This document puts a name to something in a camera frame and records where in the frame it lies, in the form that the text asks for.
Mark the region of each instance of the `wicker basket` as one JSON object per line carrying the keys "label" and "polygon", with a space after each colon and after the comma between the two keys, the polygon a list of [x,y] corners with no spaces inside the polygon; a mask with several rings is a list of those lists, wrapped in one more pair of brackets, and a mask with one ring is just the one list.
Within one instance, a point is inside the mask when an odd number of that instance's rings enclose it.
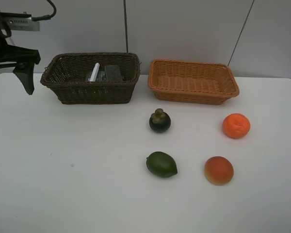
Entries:
{"label": "wicker basket", "polygon": [[[99,70],[105,65],[118,65],[124,81],[86,82],[95,63]],[[140,75],[138,56],[132,53],[66,53],[51,61],[41,78],[63,104],[128,103]]]}
{"label": "wicker basket", "polygon": [[157,59],[148,86],[160,100],[222,104],[239,95],[232,71],[225,65]]}

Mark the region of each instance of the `basket rim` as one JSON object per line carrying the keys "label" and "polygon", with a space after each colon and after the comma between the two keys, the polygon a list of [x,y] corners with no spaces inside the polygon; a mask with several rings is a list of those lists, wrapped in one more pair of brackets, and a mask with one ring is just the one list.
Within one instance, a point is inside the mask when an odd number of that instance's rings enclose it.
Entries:
{"label": "basket rim", "polygon": [[[110,82],[49,82],[46,80],[47,76],[49,75],[51,69],[56,65],[58,60],[60,60],[62,57],[73,57],[73,56],[91,56],[91,55],[127,55],[130,57],[133,57],[135,60],[137,72],[136,76],[132,80],[128,81],[110,81]],[[69,87],[69,86],[106,86],[106,85],[112,85],[112,86],[131,86],[135,85],[138,82],[140,76],[140,62],[139,58],[135,53],[131,52],[79,52],[79,53],[62,53],[56,55],[50,64],[45,68],[45,71],[42,74],[40,83],[47,87]]]}
{"label": "basket rim", "polygon": [[[192,91],[192,90],[186,90],[186,89],[171,89],[171,88],[161,88],[157,87],[152,83],[153,80],[153,72],[154,72],[154,64],[156,62],[167,62],[167,63],[182,63],[182,64],[195,64],[195,65],[208,65],[208,66],[222,66],[227,69],[230,79],[233,82],[233,85],[235,86],[236,90],[231,93],[218,93],[218,92],[205,92],[205,91]],[[239,95],[239,87],[235,81],[234,75],[232,70],[220,63],[209,63],[209,62],[186,62],[186,61],[179,61],[179,60],[169,60],[169,59],[155,59],[150,64],[150,71],[149,71],[149,77],[148,77],[148,87],[154,91],[154,92],[160,92],[165,94],[187,94],[187,95],[200,95],[200,96],[208,96],[208,97],[221,97],[221,98],[231,98],[236,97]]]}

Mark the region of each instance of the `white table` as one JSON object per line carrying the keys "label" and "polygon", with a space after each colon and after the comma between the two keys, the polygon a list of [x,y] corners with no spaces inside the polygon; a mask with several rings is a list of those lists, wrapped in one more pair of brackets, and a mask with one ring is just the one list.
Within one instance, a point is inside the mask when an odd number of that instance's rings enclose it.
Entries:
{"label": "white table", "polygon": [[[0,233],[291,233],[291,80],[237,78],[240,95],[211,106],[157,100],[147,76],[128,104],[62,105],[39,79],[28,96],[0,75]],[[158,107],[165,134],[148,126]],[[221,132],[231,113],[251,121],[241,140]],[[154,151],[178,175],[151,175]],[[226,186],[203,176],[217,155]]]}

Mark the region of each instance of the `orange wicker basket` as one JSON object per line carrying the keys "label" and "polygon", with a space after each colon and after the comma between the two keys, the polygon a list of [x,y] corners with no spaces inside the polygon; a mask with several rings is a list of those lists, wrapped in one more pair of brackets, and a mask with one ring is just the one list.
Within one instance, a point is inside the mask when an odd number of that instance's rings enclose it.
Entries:
{"label": "orange wicker basket", "polygon": [[160,100],[222,104],[239,95],[233,73],[225,65],[157,59],[148,86]]}

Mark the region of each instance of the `white wall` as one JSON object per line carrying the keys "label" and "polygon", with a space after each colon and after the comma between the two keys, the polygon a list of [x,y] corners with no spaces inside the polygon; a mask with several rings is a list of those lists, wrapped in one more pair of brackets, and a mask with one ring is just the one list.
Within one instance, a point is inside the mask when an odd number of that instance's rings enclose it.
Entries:
{"label": "white wall", "polygon": [[[41,22],[40,32],[12,31],[16,46],[37,49],[43,72],[52,58],[65,52],[126,51],[124,10],[121,0],[53,0],[57,15]],[[0,0],[2,12],[33,16],[52,13],[45,0]]]}
{"label": "white wall", "polygon": [[141,73],[155,58],[227,64],[252,0],[126,0],[129,50]]}
{"label": "white wall", "polygon": [[230,63],[236,76],[291,78],[291,0],[256,0]]}

